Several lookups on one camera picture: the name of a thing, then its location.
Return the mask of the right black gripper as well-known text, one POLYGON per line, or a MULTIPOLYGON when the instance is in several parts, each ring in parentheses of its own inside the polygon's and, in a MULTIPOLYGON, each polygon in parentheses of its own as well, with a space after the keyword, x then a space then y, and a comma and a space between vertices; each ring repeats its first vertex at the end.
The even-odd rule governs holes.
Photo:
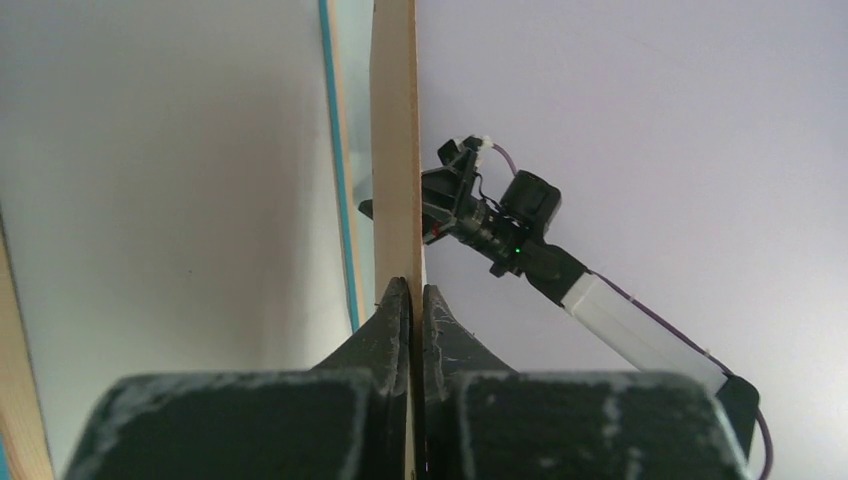
MULTIPOLYGON (((498 201, 482 193, 481 151, 459 150, 450 140, 437 151, 439 168, 422 174, 422 240, 431 245, 449 235, 493 262, 492 272, 559 279, 561 267, 546 244, 561 192, 540 177, 517 171, 498 201)), ((373 200, 358 205, 374 219, 373 200)))

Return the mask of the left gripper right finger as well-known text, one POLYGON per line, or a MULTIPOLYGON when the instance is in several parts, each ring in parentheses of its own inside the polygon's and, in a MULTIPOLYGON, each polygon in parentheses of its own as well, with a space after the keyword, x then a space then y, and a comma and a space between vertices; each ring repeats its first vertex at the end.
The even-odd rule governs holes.
POLYGON ((671 373, 514 371, 423 291, 431 479, 744 479, 752 387, 671 373))

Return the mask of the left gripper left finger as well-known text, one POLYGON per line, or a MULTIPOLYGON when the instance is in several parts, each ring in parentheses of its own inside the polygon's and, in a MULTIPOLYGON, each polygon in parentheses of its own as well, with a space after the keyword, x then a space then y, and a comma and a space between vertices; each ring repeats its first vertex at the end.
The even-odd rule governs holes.
POLYGON ((402 479, 411 299, 306 371, 129 376, 92 411, 69 479, 402 479))

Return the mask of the brown backing board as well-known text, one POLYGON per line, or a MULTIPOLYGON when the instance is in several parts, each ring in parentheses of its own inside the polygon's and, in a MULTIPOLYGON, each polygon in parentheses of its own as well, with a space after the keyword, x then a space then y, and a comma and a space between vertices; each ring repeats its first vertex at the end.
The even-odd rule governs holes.
POLYGON ((374 4, 370 58, 376 285, 394 277, 408 286, 410 316, 404 466, 409 479, 426 476, 421 379, 422 218, 416 4, 374 4))

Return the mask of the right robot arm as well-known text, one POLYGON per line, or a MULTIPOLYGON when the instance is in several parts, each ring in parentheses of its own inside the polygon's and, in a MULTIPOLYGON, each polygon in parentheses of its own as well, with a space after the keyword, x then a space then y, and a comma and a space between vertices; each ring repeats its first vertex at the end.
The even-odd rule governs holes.
POLYGON ((488 137, 451 139, 437 151, 440 167, 421 175, 422 241, 447 236, 491 261, 495 277, 525 278, 639 370, 682 373, 701 382, 725 409, 740 445, 760 433, 774 456, 758 390, 670 322, 545 236, 562 201, 541 177, 513 169, 500 200, 482 191, 485 150, 508 153, 488 137))

